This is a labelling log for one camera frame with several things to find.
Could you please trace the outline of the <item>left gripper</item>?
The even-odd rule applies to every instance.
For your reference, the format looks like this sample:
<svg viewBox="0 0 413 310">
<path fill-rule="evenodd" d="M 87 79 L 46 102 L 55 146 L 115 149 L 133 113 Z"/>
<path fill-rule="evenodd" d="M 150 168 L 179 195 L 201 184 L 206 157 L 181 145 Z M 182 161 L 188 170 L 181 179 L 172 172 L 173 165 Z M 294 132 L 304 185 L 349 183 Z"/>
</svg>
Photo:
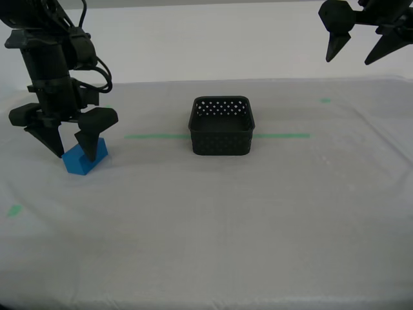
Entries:
<svg viewBox="0 0 413 310">
<path fill-rule="evenodd" d="M 75 116 L 78 108 L 61 42 L 37 32 L 13 30 L 5 47 L 21 51 L 32 81 L 30 91 L 39 100 L 39 103 L 12 109 L 8 115 L 11 124 L 23 127 L 58 158 L 62 158 L 65 151 L 59 126 L 62 121 Z M 75 137 L 90 161 L 96 160 L 100 133 L 117 122 L 117 112 L 112 108 L 96 107 L 79 116 L 77 124 L 80 131 Z"/>
</svg>

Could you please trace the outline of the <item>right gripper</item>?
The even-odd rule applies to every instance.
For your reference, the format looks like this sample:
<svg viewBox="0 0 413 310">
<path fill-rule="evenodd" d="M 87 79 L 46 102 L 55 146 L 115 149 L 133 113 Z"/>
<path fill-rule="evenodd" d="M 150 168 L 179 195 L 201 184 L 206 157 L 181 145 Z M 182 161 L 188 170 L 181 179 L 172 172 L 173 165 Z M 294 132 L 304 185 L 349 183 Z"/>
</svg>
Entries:
<svg viewBox="0 0 413 310">
<path fill-rule="evenodd" d="M 412 44 L 412 16 L 407 15 L 412 0 L 369 0 L 358 4 L 363 10 L 356 12 L 356 23 L 378 26 L 376 34 L 381 35 L 367 56 L 366 65 Z M 330 34 L 326 54 L 326 61 L 330 62 L 351 39 L 355 11 L 346 1 L 328 0 L 318 14 Z"/>
</svg>

